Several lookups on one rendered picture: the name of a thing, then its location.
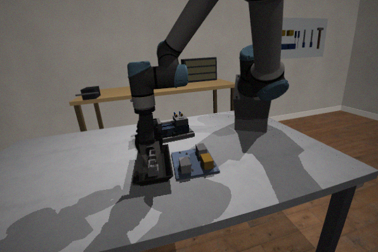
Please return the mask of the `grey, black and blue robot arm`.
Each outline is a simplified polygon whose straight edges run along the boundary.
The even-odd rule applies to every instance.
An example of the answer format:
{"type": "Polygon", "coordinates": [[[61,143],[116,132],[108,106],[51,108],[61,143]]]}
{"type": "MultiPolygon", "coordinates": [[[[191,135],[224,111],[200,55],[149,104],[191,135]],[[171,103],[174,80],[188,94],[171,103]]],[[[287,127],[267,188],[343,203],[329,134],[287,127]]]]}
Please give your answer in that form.
{"type": "MultiPolygon", "coordinates": [[[[177,88],[188,84],[186,65],[178,57],[219,0],[189,0],[165,41],[159,43],[159,66],[149,61],[127,65],[133,108],[155,106],[153,90],[177,88]],[[142,98],[143,97],[143,98],[142,98]]],[[[252,45],[240,51],[240,78],[237,88],[246,97],[274,100],[289,88],[280,60],[284,0],[245,0],[249,3],[252,45]],[[255,63],[255,64],[254,64],[255,63]]]]}

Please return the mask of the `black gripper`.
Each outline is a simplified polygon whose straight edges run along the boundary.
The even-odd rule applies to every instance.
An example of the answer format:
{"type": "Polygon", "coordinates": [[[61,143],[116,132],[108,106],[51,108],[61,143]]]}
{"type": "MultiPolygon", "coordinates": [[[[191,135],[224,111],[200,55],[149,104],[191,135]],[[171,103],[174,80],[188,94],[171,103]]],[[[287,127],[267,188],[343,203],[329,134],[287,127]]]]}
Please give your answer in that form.
{"type": "MultiPolygon", "coordinates": [[[[153,108],[147,109],[147,110],[136,110],[136,109],[134,109],[135,114],[148,114],[148,113],[152,113],[153,111],[155,111],[155,106],[153,108]]],[[[160,131],[158,132],[159,128],[157,126],[157,118],[153,119],[153,128],[154,128],[154,137],[155,137],[155,143],[153,143],[153,148],[155,149],[155,155],[156,155],[155,161],[158,164],[159,159],[160,159],[160,153],[161,153],[161,150],[162,150],[163,139],[162,139],[162,135],[160,134],[160,131]]],[[[138,133],[138,131],[139,131],[139,121],[137,123],[136,132],[138,133]]],[[[148,166],[148,159],[147,159],[147,153],[146,153],[147,145],[140,145],[139,144],[138,134],[135,135],[135,146],[136,146],[140,156],[142,157],[142,159],[144,160],[144,162],[148,166]]]]}

